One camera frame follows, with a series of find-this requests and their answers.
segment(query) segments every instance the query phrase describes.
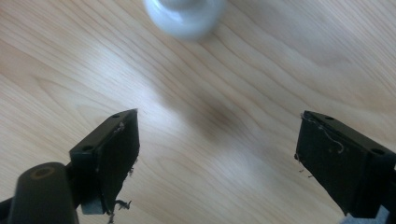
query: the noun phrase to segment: screw hole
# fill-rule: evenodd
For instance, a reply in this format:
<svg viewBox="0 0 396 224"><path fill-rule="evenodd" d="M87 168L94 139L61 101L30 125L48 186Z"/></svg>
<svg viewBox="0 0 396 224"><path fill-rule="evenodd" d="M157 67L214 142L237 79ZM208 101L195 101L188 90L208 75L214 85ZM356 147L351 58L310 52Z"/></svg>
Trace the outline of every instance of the screw hole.
<svg viewBox="0 0 396 224"><path fill-rule="evenodd" d="M377 155L384 155L385 154L385 152L383 150L378 149L378 148L372 148L371 150L372 150L372 152L374 152Z"/></svg>
<svg viewBox="0 0 396 224"><path fill-rule="evenodd" d="M85 146L82 151L91 151L93 149L93 146Z"/></svg>
<svg viewBox="0 0 396 224"><path fill-rule="evenodd" d="M42 167L38 170L33 171L30 174L30 177L33 180L39 180L39 179L45 178L49 175L52 175L54 172L55 172L55 169L53 167L46 166L46 167Z"/></svg>

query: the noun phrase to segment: blurred white object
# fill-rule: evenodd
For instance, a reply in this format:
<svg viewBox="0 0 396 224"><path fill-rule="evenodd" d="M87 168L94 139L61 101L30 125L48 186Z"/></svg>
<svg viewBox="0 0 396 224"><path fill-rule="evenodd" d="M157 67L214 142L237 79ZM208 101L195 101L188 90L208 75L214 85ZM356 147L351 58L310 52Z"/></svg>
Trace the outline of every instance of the blurred white object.
<svg viewBox="0 0 396 224"><path fill-rule="evenodd" d="M216 26L225 0L145 0L153 22L179 39L198 40Z"/></svg>

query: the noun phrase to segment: wood grain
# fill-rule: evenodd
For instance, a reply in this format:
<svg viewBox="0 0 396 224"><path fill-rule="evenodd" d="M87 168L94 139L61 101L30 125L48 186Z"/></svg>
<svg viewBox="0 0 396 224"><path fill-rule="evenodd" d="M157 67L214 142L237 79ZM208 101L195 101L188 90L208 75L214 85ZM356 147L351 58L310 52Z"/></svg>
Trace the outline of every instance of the wood grain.
<svg viewBox="0 0 396 224"><path fill-rule="evenodd" d="M396 148L392 1L228 2L199 43L139 0L0 0L0 200L106 117L139 108L141 154L117 223L337 223L294 160L299 114ZM83 216L81 223L106 223Z"/></svg>

